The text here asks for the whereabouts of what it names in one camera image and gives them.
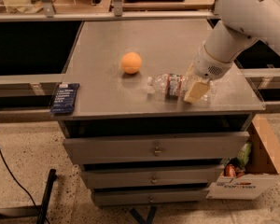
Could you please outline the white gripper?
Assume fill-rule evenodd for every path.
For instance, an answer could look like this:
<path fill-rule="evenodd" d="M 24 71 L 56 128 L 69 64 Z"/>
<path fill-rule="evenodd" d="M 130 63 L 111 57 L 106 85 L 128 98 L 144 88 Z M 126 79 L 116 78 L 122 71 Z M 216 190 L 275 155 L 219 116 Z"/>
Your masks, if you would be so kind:
<path fill-rule="evenodd" d="M 189 82 L 184 101 L 191 104 L 199 101 L 210 90 L 209 80 L 203 78 L 220 79 L 231 69 L 231 66 L 232 62 L 220 62 L 208 54 L 205 46 L 200 47 L 193 63 L 185 74 L 185 77 L 189 77 L 194 72 L 198 77 L 194 77 Z"/>

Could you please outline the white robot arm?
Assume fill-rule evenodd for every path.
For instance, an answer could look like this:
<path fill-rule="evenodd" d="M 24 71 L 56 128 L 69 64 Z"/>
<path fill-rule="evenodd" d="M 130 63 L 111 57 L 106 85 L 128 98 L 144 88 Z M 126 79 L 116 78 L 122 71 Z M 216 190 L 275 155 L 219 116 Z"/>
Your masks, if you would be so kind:
<path fill-rule="evenodd" d="M 262 41 L 280 56 L 280 0 L 217 0 L 219 17 L 189 67 L 184 100 L 195 103 L 222 78 L 237 56 Z"/>

